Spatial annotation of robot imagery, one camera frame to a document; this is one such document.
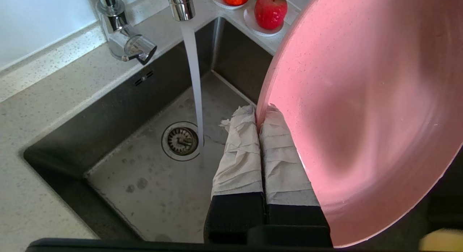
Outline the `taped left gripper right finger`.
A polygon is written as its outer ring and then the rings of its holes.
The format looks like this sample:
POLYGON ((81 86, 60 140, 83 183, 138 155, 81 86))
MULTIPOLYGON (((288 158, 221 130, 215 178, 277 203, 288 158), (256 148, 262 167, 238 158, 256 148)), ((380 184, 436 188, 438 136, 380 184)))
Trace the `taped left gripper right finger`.
POLYGON ((267 222, 259 242, 282 247, 332 247, 330 227, 282 112, 268 105, 260 130, 267 222))

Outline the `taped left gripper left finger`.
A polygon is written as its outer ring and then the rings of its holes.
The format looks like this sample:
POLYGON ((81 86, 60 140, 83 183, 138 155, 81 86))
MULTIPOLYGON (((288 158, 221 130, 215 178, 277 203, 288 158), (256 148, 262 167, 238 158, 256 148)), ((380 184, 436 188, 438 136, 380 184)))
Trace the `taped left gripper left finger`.
POLYGON ((204 223, 206 244, 246 244, 247 233, 265 224, 261 150, 255 109, 238 107, 221 126, 228 133, 213 177, 204 223))

